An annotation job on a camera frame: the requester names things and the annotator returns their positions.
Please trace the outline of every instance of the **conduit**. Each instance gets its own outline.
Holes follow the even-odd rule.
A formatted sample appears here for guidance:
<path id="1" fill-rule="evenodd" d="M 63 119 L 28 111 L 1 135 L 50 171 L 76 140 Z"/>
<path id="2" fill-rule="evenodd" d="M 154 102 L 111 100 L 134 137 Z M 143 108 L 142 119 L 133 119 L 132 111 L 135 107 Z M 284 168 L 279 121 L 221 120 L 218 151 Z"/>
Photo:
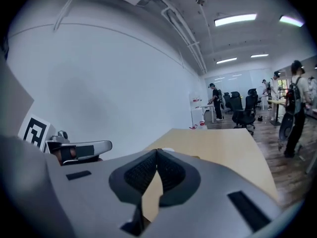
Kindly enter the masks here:
<path id="1" fill-rule="evenodd" d="M 193 54 L 198 66 L 202 70 L 202 72 L 207 73 L 206 64 L 202 55 L 202 52 L 199 47 L 199 42 L 196 41 L 195 36 L 193 35 L 192 31 L 188 27 L 187 23 L 183 19 L 182 15 L 178 12 L 178 10 L 170 3 L 169 0 L 162 0 L 162 2 L 167 6 L 164 10 L 161 11 L 162 16 L 169 21 L 172 26 L 175 28 L 177 33 L 182 37 L 183 41 L 186 43 L 187 47 Z M 177 20 L 174 18 L 173 14 L 169 13 L 169 11 L 172 11 L 173 14 L 177 17 L 177 19 L 181 22 L 181 25 L 177 22 Z M 188 33 L 190 39 L 187 37 L 187 35 L 184 33 L 182 26 Z"/>

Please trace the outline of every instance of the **man with backpack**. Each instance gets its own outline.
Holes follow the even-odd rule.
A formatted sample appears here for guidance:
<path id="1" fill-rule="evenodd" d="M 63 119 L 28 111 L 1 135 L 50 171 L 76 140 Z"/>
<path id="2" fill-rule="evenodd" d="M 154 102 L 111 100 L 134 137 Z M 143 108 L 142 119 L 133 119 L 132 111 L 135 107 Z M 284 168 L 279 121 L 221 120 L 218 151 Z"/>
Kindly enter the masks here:
<path id="1" fill-rule="evenodd" d="M 271 100 L 272 99 L 272 96 L 271 96 L 271 83 L 270 82 L 267 82 L 265 79 L 263 79 L 262 81 L 262 84 L 265 85 L 265 89 L 263 89 L 263 94 L 267 94 L 267 98 L 268 100 Z M 272 105 L 270 102 L 267 102 L 268 103 L 268 109 L 267 110 L 272 110 Z"/>
<path id="2" fill-rule="evenodd" d="M 301 75 L 305 73 L 301 62 L 295 60 L 291 65 L 292 81 L 290 89 L 286 95 L 286 112 L 294 115 L 295 124 L 291 134 L 288 137 L 288 142 L 284 155 L 286 158 L 294 157 L 295 146 L 300 139 L 305 122 L 305 103 L 311 104 L 308 92 L 307 79 Z"/>
<path id="3" fill-rule="evenodd" d="M 212 98 L 209 100 L 208 104 L 211 104 L 213 102 L 214 110 L 216 111 L 216 116 L 217 116 L 216 121 L 221 121 L 222 114 L 220 110 L 221 99 L 219 97 L 219 91 L 213 83 L 211 83 L 208 88 L 212 89 Z"/>

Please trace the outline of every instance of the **ceiling light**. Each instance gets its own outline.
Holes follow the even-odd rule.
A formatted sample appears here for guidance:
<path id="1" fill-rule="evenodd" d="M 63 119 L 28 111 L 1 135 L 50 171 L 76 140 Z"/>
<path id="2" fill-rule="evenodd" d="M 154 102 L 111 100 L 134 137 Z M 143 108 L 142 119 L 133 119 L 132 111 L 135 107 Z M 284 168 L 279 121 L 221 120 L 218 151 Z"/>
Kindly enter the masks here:
<path id="1" fill-rule="evenodd" d="M 261 58 L 261 57 L 267 57 L 268 54 L 261 54 L 261 55 L 252 55 L 251 58 Z"/>
<path id="2" fill-rule="evenodd" d="M 222 61 L 218 61 L 218 63 L 223 63 L 223 62 L 227 62 L 227 61 L 233 61 L 233 60 L 237 60 L 237 58 L 230 58 L 230 59 L 226 59 L 226 60 L 222 60 Z"/>
<path id="3" fill-rule="evenodd" d="M 255 20 L 256 17 L 257 17 L 256 14 L 246 14 L 246 15 L 238 15 L 238 16 L 233 16 L 233 17 L 221 18 L 221 19 L 216 19 L 214 21 L 214 25 L 221 26 L 221 25 L 230 24 L 230 23 L 234 23 L 234 22 Z"/>
<path id="4" fill-rule="evenodd" d="M 291 24 L 291 25 L 299 26 L 299 27 L 301 27 L 304 24 L 301 21 L 298 21 L 298 20 L 296 20 L 294 18 L 290 18 L 290 17 L 287 17 L 287 16 L 281 16 L 279 21 L 280 22 L 284 22 L 284 23 L 288 23 L 288 24 Z"/>

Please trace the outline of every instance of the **table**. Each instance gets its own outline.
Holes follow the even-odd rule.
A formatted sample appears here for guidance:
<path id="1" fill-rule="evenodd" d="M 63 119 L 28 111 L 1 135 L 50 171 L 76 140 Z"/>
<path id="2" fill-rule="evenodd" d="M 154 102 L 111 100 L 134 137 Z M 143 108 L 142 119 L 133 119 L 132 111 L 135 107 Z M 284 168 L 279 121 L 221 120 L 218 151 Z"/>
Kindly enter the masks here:
<path id="1" fill-rule="evenodd" d="M 210 105 L 205 105 L 205 106 L 200 106 L 201 108 L 203 108 L 203 110 L 204 110 L 204 108 L 206 109 L 206 108 L 209 108 L 209 111 L 211 112 L 211 119 L 212 119 L 212 123 L 213 123 L 213 109 L 214 109 L 214 105 L 213 105 L 213 103 L 212 104 L 210 104 Z"/>
<path id="2" fill-rule="evenodd" d="M 245 129 L 171 129 L 146 150 L 172 148 L 175 152 L 198 156 L 222 164 L 262 189 L 278 201 L 272 174 L 258 145 Z M 158 214 L 162 183 L 156 172 L 142 197 L 143 215 L 153 221 Z"/>
<path id="3" fill-rule="evenodd" d="M 276 104 L 276 117 L 274 121 L 270 121 L 274 126 L 279 126 L 281 123 L 278 121 L 278 106 L 279 104 L 285 104 L 285 100 L 268 100 L 269 103 Z"/>
<path id="4" fill-rule="evenodd" d="M 312 109 L 310 109 L 309 111 L 306 112 L 306 116 L 308 116 L 309 118 L 317 120 L 317 114 L 314 113 Z M 317 150 L 315 151 L 313 159 L 311 160 L 310 164 L 308 165 L 305 173 L 308 174 L 313 169 L 314 165 L 316 164 L 316 161 L 317 161 Z"/>
<path id="5" fill-rule="evenodd" d="M 262 100 L 262 110 L 264 110 L 264 100 L 265 100 L 266 95 L 258 95 L 258 98 L 263 98 Z"/>

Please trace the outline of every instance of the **office chair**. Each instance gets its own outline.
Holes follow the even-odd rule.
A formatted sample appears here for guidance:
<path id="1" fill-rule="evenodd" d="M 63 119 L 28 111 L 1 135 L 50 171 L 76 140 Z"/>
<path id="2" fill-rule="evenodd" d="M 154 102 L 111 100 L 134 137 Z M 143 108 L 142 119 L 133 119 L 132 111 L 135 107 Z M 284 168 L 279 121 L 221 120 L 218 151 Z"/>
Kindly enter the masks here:
<path id="1" fill-rule="evenodd" d="M 236 126 L 234 127 L 239 128 L 241 126 L 242 128 L 246 128 L 248 125 L 252 125 L 253 128 L 255 126 L 253 125 L 254 121 L 256 120 L 255 117 L 252 115 L 252 109 L 249 110 L 249 107 L 255 106 L 255 98 L 252 96 L 246 97 L 246 108 L 243 110 L 242 108 L 242 102 L 239 92 L 232 92 L 232 97 L 230 99 L 230 103 L 233 108 L 233 116 L 232 120 L 236 123 Z M 251 130 L 247 131 L 253 136 L 254 132 Z"/>
<path id="2" fill-rule="evenodd" d="M 246 97 L 246 108 L 245 110 L 248 111 L 248 115 L 251 113 L 254 117 L 256 115 L 256 107 L 257 107 L 257 104 L 258 104 L 258 93 L 257 93 L 257 90 L 254 88 L 254 89 L 250 89 L 248 91 L 248 96 Z"/>
<path id="3" fill-rule="evenodd" d="M 256 88 L 250 89 L 250 90 L 248 91 L 248 95 L 252 95 L 252 94 L 258 95 Z M 261 103 L 261 102 L 262 102 L 262 100 L 259 100 L 259 96 L 258 96 L 258 99 L 257 99 L 257 103 L 256 103 L 255 108 L 261 109 L 261 106 L 260 106 L 260 103 Z"/>
<path id="4" fill-rule="evenodd" d="M 228 113 L 228 112 L 232 112 L 232 106 L 231 106 L 231 103 L 230 103 L 230 95 L 228 92 L 224 93 L 223 94 L 223 98 L 224 98 L 224 101 L 226 102 L 225 106 L 226 108 L 229 108 L 230 110 L 227 110 L 225 113 Z"/>

